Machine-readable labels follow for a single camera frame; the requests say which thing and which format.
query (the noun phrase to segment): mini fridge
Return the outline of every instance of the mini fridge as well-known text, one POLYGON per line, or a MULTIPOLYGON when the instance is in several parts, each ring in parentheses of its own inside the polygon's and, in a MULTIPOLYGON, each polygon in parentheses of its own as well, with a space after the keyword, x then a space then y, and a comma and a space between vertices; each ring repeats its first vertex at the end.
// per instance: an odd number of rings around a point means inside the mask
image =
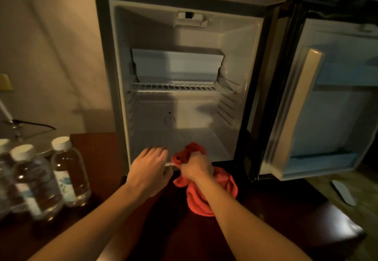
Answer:
POLYGON ((378 2, 96 0, 125 174, 196 142, 251 180, 355 168, 378 127, 378 2))

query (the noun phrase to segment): person's left hand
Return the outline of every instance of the person's left hand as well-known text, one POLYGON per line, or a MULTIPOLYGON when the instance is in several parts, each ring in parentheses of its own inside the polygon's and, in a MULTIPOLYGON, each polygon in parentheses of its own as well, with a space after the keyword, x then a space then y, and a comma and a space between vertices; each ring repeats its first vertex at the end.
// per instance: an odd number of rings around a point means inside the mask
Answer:
POLYGON ((133 161, 125 186, 137 193, 142 202, 160 192, 172 177, 172 166, 164 172, 167 157, 167 148, 147 148, 133 161))

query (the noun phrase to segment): forearm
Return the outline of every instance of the forearm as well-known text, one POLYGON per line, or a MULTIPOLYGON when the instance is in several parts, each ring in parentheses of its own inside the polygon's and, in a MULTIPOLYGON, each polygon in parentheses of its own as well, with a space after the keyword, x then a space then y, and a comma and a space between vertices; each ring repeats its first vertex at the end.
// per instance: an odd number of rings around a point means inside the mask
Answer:
POLYGON ((97 260, 116 230, 141 204, 125 185, 102 205, 31 257, 36 260, 97 260))
POLYGON ((214 178, 202 176, 195 182, 238 261, 310 260, 295 244, 230 197, 214 178))

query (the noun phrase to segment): white bottle cap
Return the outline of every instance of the white bottle cap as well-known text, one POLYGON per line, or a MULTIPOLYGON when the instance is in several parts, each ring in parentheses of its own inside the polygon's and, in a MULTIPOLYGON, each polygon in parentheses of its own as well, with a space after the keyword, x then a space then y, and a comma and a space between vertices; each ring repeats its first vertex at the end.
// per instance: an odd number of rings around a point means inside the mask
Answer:
POLYGON ((56 151, 64 151, 72 148, 72 143, 69 137, 58 137, 51 141, 53 149, 56 151))
POLYGON ((11 150, 11 156, 16 162, 31 159, 36 154, 37 151, 31 144, 21 145, 11 150))
POLYGON ((0 139, 0 154, 6 153, 11 149, 11 140, 10 139, 0 139))

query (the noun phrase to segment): red cloth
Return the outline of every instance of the red cloth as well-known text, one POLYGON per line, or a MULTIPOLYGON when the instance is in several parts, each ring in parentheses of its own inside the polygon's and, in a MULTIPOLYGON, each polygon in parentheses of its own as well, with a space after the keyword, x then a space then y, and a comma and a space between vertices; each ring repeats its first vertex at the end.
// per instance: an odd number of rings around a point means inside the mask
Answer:
MULTIPOLYGON (((199 151, 201 154, 206 154, 206 150, 203 146, 191 143, 188 144, 185 149, 179 153, 174 154, 172 158, 172 163, 180 168, 181 163, 187 163, 192 153, 199 151)), ((235 198, 237 196, 237 186, 234 182, 233 177, 226 172, 223 168, 214 167, 214 177, 215 180, 229 193, 230 196, 235 198)), ((186 187, 186 200, 191 211, 202 216, 214 216, 205 196, 202 194, 200 189, 197 187, 195 182, 185 178, 180 174, 180 176, 173 181, 177 187, 186 187)))

